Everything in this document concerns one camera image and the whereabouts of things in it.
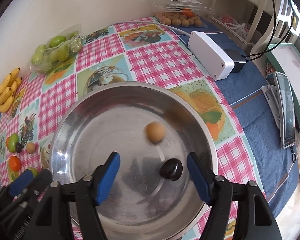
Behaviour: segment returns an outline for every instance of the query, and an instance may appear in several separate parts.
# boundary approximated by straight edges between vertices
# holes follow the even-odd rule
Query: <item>metal bowl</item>
[[[167,129],[157,145],[144,134],[152,121]],[[108,199],[97,207],[109,240],[174,240],[198,222],[207,206],[190,180],[186,157],[196,152],[216,174],[218,162],[207,126],[188,103],[140,82],[111,84],[89,93],[72,106],[53,137],[53,179],[76,182],[104,164],[112,151],[121,155],[121,166]],[[183,164],[177,181],[159,176],[162,163],[170,158]],[[75,203],[70,212],[78,224]]]

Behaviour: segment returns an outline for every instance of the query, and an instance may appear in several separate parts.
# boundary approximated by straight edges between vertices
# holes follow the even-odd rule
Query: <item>bowl rim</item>
[[[210,152],[211,152],[211,164],[212,164],[212,171],[214,172],[214,174],[218,174],[218,159],[217,159],[217,150],[216,150],[216,146],[213,142],[212,136],[209,132],[209,129],[207,127],[207,125],[205,124],[205,122],[203,121],[203,119],[199,116],[199,114],[193,109],[193,107],[187,103],[185,100],[183,100],[181,97],[179,97],[178,95],[176,95],[175,93],[169,91],[168,89],[153,85],[153,84],[149,84],[149,83],[144,83],[144,82],[136,82],[136,81],[127,81],[127,82],[119,82],[119,83],[114,83],[114,84],[110,84],[110,85],[105,85],[102,86],[100,88],[97,88],[96,90],[93,90],[92,92],[88,93],[87,95],[83,96],[82,98],[80,98],[76,103],[74,103],[70,109],[66,112],[66,114],[62,117],[61,121],[58,124],[58,127],[53,135],[53,138],[51,140],[51,150],[50,152],[52,152],[53,150],[53,146],[54,146],[54,141],[63,125],[63,123],[65,122],[66,118],[69,116],[69,114],[71,114],[71,112],[79,105],[81,104],[84,100],[86,100],[87,98],[93,96],[96,93],[100,93],[104,90],[108,90],[108,89],[112,89],[112,88],[116,88],[116,87],[125,87],[125,86],[133,86],[133,87],[145,87],[145,88],[150,88],[153,90],[156,90],[158,92],[161,92],[163,94],[168,95],[169,97],[173,98],[174,100],[176,100],[178,103],[180,103],[183,107],[185,107],[187,109],[187,111],[190,112],[190,114],[196,119],[197,123],[200,125],[201,129],[203,130],[204,134],[206,135],[206,139],[207,139],[207,143],[210,147]],[[52,174],[52,178],[53,178],[53,163],[52,163],[52,154],[49,154],[49,170]],[[192,221],[190,221],[188,223],[188,225],[186,227],[184,227],[181,231],[179,231],[178,233],[176,233],[175,235],[173,235],[172,237],[168,238],[167,240],[177,240],[178,238],[180,238],[181,236],[183,236],[185,233],[187,233],[191,228],[194,227],[195,224],[197,224],[197,222],[199,221],[199,219],[202,217],[202,215],[206,212],[208,208],[208,205],[206,203],[204,203],[202,205],[202,208],[198,211],[197,215],[192,219]],[[80,225],[74,220],[74,218],[72,216],[70,216],[72,221],[76,224],[76,226],[80,227]]]

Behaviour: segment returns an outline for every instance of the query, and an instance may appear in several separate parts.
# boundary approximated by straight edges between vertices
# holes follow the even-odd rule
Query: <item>white wall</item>
[[[81,23],[83,33],[89,34],[150,14],[146,0],[13,0],[0,18],[0,82],[15,67],[26,75],[37,45],[71,25]]]

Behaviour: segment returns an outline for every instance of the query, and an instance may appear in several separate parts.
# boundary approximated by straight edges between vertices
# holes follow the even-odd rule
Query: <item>banana bunch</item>
[[[5,113],[13,103],[17,88],[22,83],[22,77],[18,77],[20,68],[15,68],[0,84],[0,112]]]

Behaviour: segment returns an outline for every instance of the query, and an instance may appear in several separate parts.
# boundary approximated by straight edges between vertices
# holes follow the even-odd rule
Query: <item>screw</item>
[[[221,181],[224,181],[224,180],[225,180],[225,178],[224,178],[223,176],[221,176],[221,175],[217,175],[217,176],[215,176],[215,179],[216,179],[216,181],[219,181],[219,182],[221,182]]]
[[[50,183],[50,187],[57,187],[59,185],[59,182],[53,181]]]
[[[86,176],[83,177],[83,180],[84,181],[90,181],[90,180],[92,180],[92,176],[91,175],[86,175]]]
[[[257,185],[257,183],[254,180],[249,180],[249,185],[251,187],[255,187]]]

